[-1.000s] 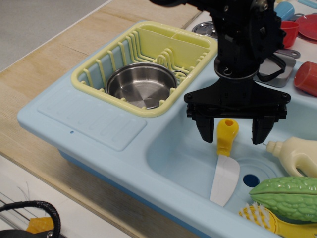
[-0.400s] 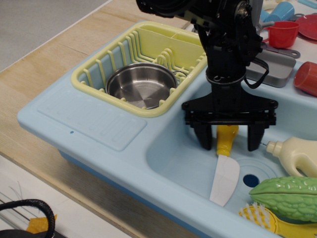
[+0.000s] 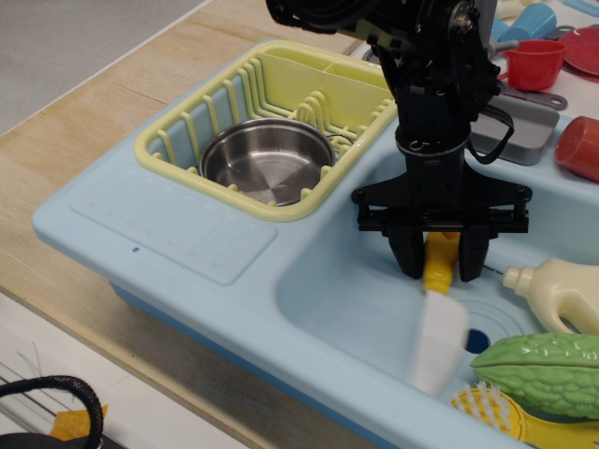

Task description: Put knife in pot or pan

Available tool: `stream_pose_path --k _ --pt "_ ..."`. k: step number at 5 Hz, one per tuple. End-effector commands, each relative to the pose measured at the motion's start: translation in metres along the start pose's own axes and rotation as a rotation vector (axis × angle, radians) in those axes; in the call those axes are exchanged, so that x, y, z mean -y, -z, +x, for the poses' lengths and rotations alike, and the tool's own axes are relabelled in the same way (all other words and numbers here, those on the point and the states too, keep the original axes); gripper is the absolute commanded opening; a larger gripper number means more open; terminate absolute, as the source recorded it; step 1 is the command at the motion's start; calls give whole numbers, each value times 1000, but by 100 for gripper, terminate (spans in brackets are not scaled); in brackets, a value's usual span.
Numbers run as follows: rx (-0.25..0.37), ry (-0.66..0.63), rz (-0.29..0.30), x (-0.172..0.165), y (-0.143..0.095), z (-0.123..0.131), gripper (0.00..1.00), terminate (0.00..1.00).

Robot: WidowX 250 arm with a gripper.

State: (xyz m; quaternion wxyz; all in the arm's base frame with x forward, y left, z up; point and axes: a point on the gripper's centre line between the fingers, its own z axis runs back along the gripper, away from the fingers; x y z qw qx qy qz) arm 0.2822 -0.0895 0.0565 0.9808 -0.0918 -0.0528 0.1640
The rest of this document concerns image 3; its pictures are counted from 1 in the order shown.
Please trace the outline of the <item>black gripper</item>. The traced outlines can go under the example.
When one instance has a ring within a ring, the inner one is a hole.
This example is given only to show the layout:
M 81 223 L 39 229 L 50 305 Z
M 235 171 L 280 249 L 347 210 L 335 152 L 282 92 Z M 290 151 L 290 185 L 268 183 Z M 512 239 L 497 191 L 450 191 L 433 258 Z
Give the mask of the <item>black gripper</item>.
M 460 279 L 477 279 L 489 240 L 526 233 L 530 187 L 495 179 L 468 166 L 464 153 L 448 157 L 405 157 L 405 171 L 354 190 L 358 225 L 380 231 L 403 274 L 420 279 L 425 248 L 422 231 L 460 232 Z

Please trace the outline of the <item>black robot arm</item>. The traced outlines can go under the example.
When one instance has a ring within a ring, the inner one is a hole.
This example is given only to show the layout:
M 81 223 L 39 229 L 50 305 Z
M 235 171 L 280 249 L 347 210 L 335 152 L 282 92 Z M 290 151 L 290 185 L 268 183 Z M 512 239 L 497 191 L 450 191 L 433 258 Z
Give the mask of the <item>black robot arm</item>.
M 511 116 L 492 105 L 502 90 L 488 53 L 484 6 L 474 1 L 270 1 L 272 18 L 318 34 L 343 34 L 368 43 L 396 102 L 395 134 L 406 164 L 399 177 L 356 189 L 358 226 L 387 238 L 402 270 L 424 271 L 424 236 L 460 236 L 460 278 L 476 279 L 489 243 L 528 229 L 530 188 L 474 171 L 472 125 L 480 116 Z

